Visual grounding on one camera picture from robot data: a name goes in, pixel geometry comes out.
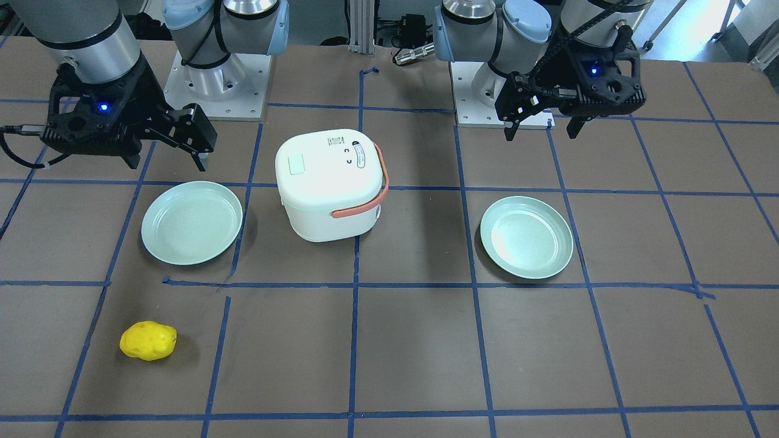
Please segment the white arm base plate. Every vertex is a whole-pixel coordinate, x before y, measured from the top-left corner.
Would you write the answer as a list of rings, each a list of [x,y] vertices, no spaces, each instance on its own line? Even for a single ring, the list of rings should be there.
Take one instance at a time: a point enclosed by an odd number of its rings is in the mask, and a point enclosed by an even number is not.
[[[485,62],[450,62],[457,125],[462,128],[504,128],[495,101],[505,78]]]
[[[175,108],[197,103],[211,121],[261,121],[273,60],[232,54],[221,66],[196,69],[183,66],[177,53],[163,87],[165,100]]]

